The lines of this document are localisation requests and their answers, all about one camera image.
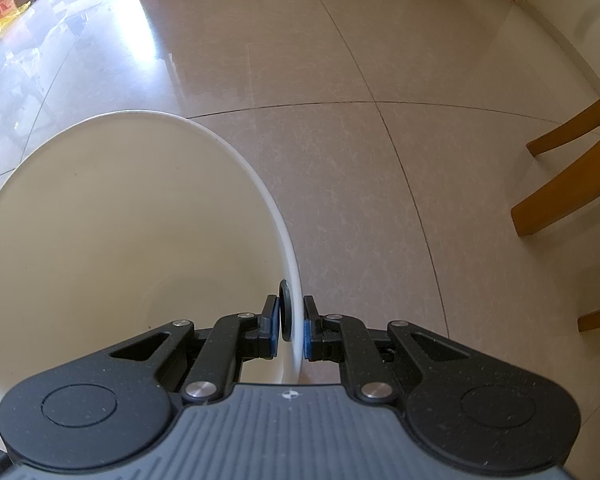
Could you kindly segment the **white plastic trash bin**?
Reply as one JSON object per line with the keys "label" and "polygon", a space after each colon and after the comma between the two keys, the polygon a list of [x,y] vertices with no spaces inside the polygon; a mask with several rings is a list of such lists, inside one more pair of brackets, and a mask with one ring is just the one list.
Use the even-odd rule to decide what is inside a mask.
{"label": "white plastic trash bin", "polygon": [[175,115],[79,122],[0,188],[0,403],[18,382],[148,330],[259,312],[282,286],[290,341],[249,364],[248,382],[294,382],[302,355],[297,258],[257,171]]}

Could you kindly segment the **wooden chair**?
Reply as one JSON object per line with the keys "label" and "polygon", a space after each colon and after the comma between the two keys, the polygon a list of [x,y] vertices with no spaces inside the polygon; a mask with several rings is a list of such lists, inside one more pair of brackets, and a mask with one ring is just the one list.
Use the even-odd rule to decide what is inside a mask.
{"label": "wooden chair", "polygon": [[[600,126],[600,98],[568,122],[527,143],[538,156]],[[600,197],[600,140],[510,211],[516,233],[532,235]]]}

